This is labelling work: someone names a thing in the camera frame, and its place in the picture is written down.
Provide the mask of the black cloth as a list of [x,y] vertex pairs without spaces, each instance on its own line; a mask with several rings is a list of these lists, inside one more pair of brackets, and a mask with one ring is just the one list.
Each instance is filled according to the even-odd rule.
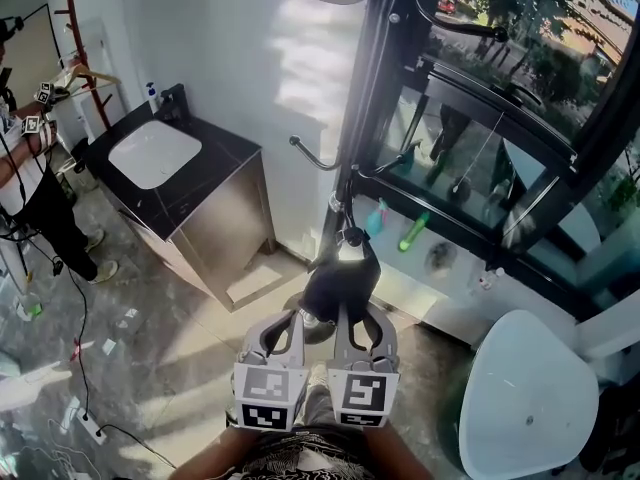
[[300,305],[321,322],[338,322],[341,308],[349,322],[361,322],[369,299],[381,276],[378,258],[368,242],[362,244],[363,258],[339,259],[326,254],[310,267],[311,277],[303,291]]

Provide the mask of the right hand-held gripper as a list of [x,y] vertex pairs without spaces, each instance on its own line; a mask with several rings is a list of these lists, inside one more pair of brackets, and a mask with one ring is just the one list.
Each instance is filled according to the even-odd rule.
[[[356,341],[356,324],[351,325],[347,306],[340,305],[334,359],[327,362],[329,391],[337,423],[379,428],[388,420],[400,381],[397,334],[386,313],[373,303],[361,323],[369,348]],[[353,363],[353,348],[361,361]]]

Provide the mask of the black metal coat rack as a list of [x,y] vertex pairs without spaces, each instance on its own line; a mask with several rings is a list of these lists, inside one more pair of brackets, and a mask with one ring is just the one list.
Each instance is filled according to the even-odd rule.
[[480,221],[489,224],[507,200],[515,179],[515,171],[505,148],[498,144],[494,154],[480,148],[467,171],[451,177],[444,194],[431,190],[453,165],[458,142],[472,121],[460,107],[444,103],[441,130],[428,157],[427,172],[410,192],[401,184],[412,172],[412,161],[418,142],[415,131],[422,120],[430,96],[421,94],[410,124],[405,128],[400,148],[400,164],[387,171],[397,177],[387,181],[385,169],[375,165],[382,140],[387,133],[401,92],[408,88],[421,69],[430,66],[424,58],[427,35],[438,26],[434,11],[437,0],[316,0],[332,5],[355,5],[365,2],[366,12],[358,43],[354,75],[349,89],[345,122],[337,156],[332,164],[324,164],[293,136],[296,147],[318,169],[337,171],[334,191],[328,203],[320,242],[321,253],[336,250],[332,240],[353,219],[353,199],[363,195],[381,197],[390,208],[405,218],[429,212],[427,223],[432,245],[441,241],[453,243],[460,253],[445,276],[428,273],[425,285],[441,294],[421,318],[428,330],[453,341],[473,347],[489,331],[495,319],[489,314],[487,292],[478,283],[486,268],[495,266],[491,255],[494,247],[479,224],[465,214],[470,203],[479,207]]

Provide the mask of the black window frame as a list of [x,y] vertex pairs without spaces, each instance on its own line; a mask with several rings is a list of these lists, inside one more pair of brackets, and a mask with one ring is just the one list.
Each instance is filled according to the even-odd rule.
[[430,96],[414,138],[414,192],[445,115],[472,121],[433,193],[467,171],[480,148],[505,148],[515,171],[493,221],[465,214],[507,274],[577,321],[640,287],[640,0],[437,0],[429,61],[401,92],[375,165],[400,164],[405,128]]

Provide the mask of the white bathtub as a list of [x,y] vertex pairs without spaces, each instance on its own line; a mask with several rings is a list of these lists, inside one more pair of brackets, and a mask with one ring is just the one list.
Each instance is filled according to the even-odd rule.
[[596,375],[535,315],[514,310],[474,357],[458,425],[472,480],[514,480],[564,466],[593,430]]

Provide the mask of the dark-topped vanity cabinet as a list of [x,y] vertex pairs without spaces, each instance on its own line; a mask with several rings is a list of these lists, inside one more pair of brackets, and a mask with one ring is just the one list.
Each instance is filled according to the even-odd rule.
[[155,118],[143,104],[86,149],[83,158],[131,231],[179,277],[228,311],[243,306],[229,288],[258,252],[274,253],[260,147],[205,120],[164,122],[199,140],[199,154],[166,183],[143,190],[109,160],[111,149]]

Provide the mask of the green bottle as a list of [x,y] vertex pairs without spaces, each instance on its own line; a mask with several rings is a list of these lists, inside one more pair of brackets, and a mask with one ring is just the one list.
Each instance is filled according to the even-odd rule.
[[410,229],[398,243],[398,250],[400,252],[407,252],[412,247],[419,234],[426,228],[429,219],[430,213],[424,212],[414,221]]

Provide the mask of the white power strip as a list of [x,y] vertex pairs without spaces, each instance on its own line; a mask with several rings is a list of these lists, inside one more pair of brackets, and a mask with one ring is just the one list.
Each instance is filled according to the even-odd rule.
[[97,445],[101,446],[105,443],[107,439],[105,431],[101,429],[101,426],[95,421],[95,419],[87,410],[85,410],[83,407],[80,407],[77,410],[76,419]]

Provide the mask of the grey round sponge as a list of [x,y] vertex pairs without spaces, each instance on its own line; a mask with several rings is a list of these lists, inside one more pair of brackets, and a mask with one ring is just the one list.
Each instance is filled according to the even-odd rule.
[[433,276],[445,276],[453,268],[458,249],[447,241],[432,245],[425,258],[425,270]]

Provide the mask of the black faucet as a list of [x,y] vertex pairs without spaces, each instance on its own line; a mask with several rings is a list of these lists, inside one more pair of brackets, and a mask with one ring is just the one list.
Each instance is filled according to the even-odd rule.
[[191,118],[182,83],[177,83],[160,93],[160,106],[154,116],[164,122],[185,121]]

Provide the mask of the clear plastic water bottle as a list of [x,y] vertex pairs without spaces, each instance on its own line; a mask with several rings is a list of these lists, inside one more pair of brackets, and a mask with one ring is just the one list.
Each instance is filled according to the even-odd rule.
[[505,274],[505,270],[502,267],[498,267],[494,270],[487,270],[481,274],[478,279],[479,286],[485,290],[490,290],[496,282]]

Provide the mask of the person's grey trouser leg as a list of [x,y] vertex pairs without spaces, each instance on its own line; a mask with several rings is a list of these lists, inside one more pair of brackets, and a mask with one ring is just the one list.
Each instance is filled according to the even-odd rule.
[[336,426],[331,394],[323,384],[309,385],[295,426]]

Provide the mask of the person's patterned shirt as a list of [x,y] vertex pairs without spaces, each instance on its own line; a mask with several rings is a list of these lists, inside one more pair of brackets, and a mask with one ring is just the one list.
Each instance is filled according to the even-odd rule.
[[264,432],[232,480],[376,480],[364,435],[335,425]]

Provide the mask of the wooden clothes hanger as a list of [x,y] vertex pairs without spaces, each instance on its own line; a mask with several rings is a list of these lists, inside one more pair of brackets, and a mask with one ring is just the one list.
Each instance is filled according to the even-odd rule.
[[52,81],[55,89],[63,89],[70,96],[77,96],[109,85],[118,85],[120,80],[109,74],[95,72],[84,64],[63,69]]

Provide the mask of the red wooden coat rack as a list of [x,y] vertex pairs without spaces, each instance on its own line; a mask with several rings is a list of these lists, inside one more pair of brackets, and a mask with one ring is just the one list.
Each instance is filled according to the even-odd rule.
[[[89,69],[89,61],[86,53],[86,49],[84,47],[84,43],[82,41],[82,36],[80,32],[79,21],[77,17],[77,11],[75,6],[75,0],[65,0],[66,6],[55,9],[55,16],[64,16],[67,21],[65,22],[65,27],[71,31],[71,35],[75,45],[75,52],[78,55],[79,63],[84,64]],[[103,100],[98,92],[98,89],[89,92],[91,94],[94,106],[98,112],[98,115],[104,125],[105,129],[109,131],[111,129],[111,122],[106,114],[105,105],[111,100],[111,96],[108,96],[105,100]]]

